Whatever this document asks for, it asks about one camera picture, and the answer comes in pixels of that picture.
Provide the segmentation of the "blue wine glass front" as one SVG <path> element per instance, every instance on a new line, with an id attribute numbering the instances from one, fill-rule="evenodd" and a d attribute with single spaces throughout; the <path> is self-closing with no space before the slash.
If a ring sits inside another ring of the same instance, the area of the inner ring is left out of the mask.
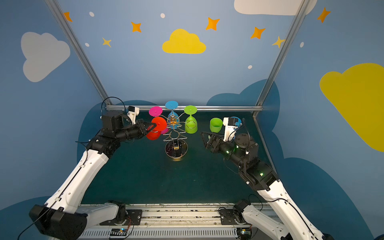
<path id="1" fill-rule="evenodd" d="M 241 124 L 242 124 L 242 121 L 238 117 L 230 117 L 229 120 L 228 120 L 228 125 L 229 126 L 239 127 Z"/>

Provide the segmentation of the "green wine glass back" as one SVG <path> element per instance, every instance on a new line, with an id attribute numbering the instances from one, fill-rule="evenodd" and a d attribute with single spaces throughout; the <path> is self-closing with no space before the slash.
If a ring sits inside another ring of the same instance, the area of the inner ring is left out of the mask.
<path id="1" fill-rule="evenodd" d="M 193 116 L 197 113 L 197 108 L 195 106 L 189 105 L 184 108 L 185 114 L 189 115 L 185 120 L 185 131 L 188 134 L 194 134 L 198 130 L 198 123 L 196 118 Z"/>

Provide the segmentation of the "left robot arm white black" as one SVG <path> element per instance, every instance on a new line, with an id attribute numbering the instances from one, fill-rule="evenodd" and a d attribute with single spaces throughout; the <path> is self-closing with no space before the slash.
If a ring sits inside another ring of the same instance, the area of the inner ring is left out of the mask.
<path id="1" fill-rule="evenodd" d="M 137 119 L 139 111 L 130 106 L 128 112 L 109 111 L 101 116 L 100 132 L 86 145 L 80 161 L 68 178 L 44 205 L 35 205 L 30 210 L 33 225 L 41 234 L 60 240 L 76 240 L 86 229 L 100 223 L 128 223 L 126 207 L 121 202 L 109 201 L 81 212 L 78 207 L 97 173 L 121 143 L 139 140 L 157 126 Z"/>

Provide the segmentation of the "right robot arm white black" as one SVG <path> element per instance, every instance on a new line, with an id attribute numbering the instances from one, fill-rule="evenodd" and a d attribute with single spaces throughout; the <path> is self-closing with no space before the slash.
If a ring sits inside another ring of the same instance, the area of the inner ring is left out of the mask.
<path id="1" fill-rule="evenodd" d="M 263 214 L 249 201 L 242 200 L 234 208 L 246 223 L 273 240 L 331 240 L 305 216 L 287 193 L 278 174 L 258 157 L 259 145 L 249 134 L 238 134 L 232 141 L 223 135 L 201 132 L 204 146 L 213 154 L 220 153 L 238 167 L 242 180 L 274 210 L 280 221 Z"/>

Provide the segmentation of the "green wine glass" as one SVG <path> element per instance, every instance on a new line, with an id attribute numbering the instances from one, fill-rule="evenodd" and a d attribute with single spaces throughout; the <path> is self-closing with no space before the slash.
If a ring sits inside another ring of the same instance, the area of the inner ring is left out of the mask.
<path id="1" fill-rule="evenodd" d="M 189 115 L 185 120 L 185 131 L 188 134 L 194 134 L 198 130 L 198 123 L 196 118 L 193 116 L 197 113 L 197 108 L 195 106 L 189 105 L 184 108 L 185 114 Z"/>
<path id="2" fill-rule="evenodd" d="M 210 131 L 212 133 L 219 133 L 223 126 L 223 120 L 220 118 L 212 118 L 210 120 Z"/>

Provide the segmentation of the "pink wine glass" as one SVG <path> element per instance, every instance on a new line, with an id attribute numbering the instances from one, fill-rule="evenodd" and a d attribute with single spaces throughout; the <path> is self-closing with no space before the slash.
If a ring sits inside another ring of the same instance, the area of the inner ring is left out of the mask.
<path id="1" fill-rule="evenodd" d="M 150 110 L 149 110 L 149 114 L 150 116 L 152 116 L 153 118 L 155 117 L 162 117 L 166 120 L 166 118 L 164 116 L 162 116 L 162 113 L 163 113 L 163 109 L 159 106 L 155 106 L 155 107 L 152 107 Z M 168 129 L 168 123 L 167 123 L 167 128 L 165 130 L 162 131 L 162 135 L 167 133 L 169 131 Z"/>

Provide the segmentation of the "red wine glass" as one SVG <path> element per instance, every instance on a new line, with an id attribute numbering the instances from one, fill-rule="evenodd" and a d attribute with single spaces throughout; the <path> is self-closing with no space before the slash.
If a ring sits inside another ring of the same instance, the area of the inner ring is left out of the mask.
<path id="1" fill-rule="evenodd" d="M 167 128 L 167 121 L 162 117 L 155 117 L 152 120 L 152 123 L 156 124 L 156 127 L 147 134 L 147 138 L 151 141 L 157 140 L 162 131 Z"/>

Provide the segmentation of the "gold wire wine glass rack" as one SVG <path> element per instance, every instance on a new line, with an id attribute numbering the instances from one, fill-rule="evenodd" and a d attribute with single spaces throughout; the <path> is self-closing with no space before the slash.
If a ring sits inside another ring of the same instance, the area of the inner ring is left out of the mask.
<path id="1" fill-rule="evenodd" d="M 180 161 L 188 152 L 187 136 L 185 131 L 185 120 L 189 115 L 185 112 L 179 115 L 177 122 L 168 122 L 169 131 L 163 134 L 166 138 L 163 140 L 165 144 L 165 153 L 173 161 Z"/>

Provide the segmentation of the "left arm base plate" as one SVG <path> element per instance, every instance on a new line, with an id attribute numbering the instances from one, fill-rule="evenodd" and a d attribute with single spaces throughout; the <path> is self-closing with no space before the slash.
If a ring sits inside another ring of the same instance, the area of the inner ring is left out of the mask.
<path id="1" fill-rule="evenodd" d="M 117 216 L 108 221 L 100 223 L 100 226 L 138 226 L 141 223 L 143 210 L 119 210 Z"/>

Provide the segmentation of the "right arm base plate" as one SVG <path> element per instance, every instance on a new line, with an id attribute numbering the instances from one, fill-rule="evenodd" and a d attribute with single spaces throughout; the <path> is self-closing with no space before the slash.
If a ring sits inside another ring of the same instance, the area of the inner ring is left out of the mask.
<path id="1" fill-rule="evenodd" d="M 237 209 L 219 208 L 218 213 L 220 215 L 220 220 L 222 225 L 238 225 L 238 226 L 251 225 L 248 222 L 246 222 L 244 219 L 243 213 L 245 213 L 245 210 L 240 212 Z"/>

